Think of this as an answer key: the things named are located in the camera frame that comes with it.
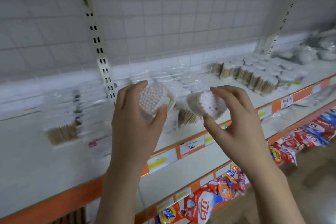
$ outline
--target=forearm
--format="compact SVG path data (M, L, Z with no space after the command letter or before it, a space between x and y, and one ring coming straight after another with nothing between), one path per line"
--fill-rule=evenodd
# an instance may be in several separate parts
M260 223L305 224L281 170L265 172L263 177L253 178L251 184L255 191Z
M134 224L135 197L141 178L141 167L111 162L95 224Z

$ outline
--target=hand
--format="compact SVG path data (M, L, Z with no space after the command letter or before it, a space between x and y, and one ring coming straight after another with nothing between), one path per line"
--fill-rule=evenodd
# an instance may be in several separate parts
M140 92L147 81L124 87L118 92L112 119L111 162L143 168L155 150L167 118L165 104L149 124L141 116Z
M224 153L246 175L260 179L260 175L277 166L266 144L259 116L245 90L234 86L211 87L230 110L232 123L222 129L210 115L204 115L204 127Z

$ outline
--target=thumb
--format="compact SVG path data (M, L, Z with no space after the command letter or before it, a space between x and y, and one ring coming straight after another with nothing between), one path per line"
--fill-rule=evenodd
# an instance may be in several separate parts
M167 109L168 109L167 104L162 105L160 109L157 111L155 118L150 124L150 126L153 127L154 130L157 130L160 134L162 132L163 125L167 119Z
M228 133L224 129L222 129L210 115L203 115L203 119L204 127L217 143L221 140L221 137L229 136Z

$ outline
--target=finger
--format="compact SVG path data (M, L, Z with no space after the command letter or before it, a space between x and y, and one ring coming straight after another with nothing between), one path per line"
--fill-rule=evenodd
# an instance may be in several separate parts
M141 81L137 84L134 84L127 92L126 96L126 106L134 108L134 110L140 110L139 101L140 101L140 92L146 88L148 81Z
M218 87L210 87L213 94L224 100L227 108L230 110L231 117L237 117L241 113L246 112L238 99L231 93Z
M217 143L221 140L221 138L229 136L228 133L222 129L210 115L203 115L203 120L204 127Z
M167 110L168 105L164 104L160 107L160 109L157 111L155 118L151 122L150 126L156 130L156 132L160 135L162 133L163 125L166 122L167 119Z
M250 97L248 96L248 94L244 89L231 85L219 86L217 88L224 89L232 93L246 110L248 110L251 113L255 113L255 109L252 105Z
M133 84L128 85L124 88L122 88L121 90L118 91L117 94L117 100L115 101L115 108L116 109L123 109L125 106L125 101L126 101L126 95L127 95L127 91L133 86Z

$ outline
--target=right hand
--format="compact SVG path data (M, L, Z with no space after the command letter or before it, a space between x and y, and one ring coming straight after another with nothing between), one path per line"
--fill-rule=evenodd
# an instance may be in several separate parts
M234 86L211 87L230 110L232 123L222 129L210 115L204 115L204 127L224 153L249 179L278 169L267 146L259 116L246 91Z

